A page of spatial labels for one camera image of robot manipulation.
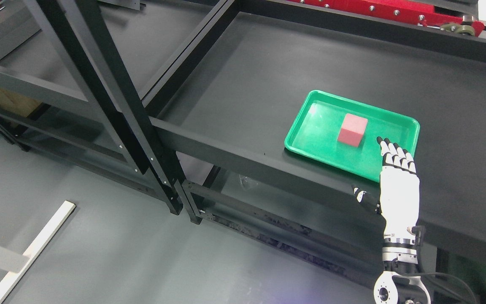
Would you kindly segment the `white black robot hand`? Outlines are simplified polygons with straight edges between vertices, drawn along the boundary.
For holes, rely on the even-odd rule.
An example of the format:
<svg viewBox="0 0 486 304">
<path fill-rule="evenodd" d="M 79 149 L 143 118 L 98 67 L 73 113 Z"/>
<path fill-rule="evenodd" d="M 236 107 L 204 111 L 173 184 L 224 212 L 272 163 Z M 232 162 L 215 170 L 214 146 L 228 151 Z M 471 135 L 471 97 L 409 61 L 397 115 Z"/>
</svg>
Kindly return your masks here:
<svg viewBox="0 0 486 304">
<path fill-rule="evenodd" d="M 353 185 L 357 202 L 385 220 L 383 238 L 386 242 L 414 244 L 420 211 L 420 179 L 412 154 L 388 138 L 377 137 L 382 157 L 379 174 L 380 195 L 375 198 Z"/>
</svg>

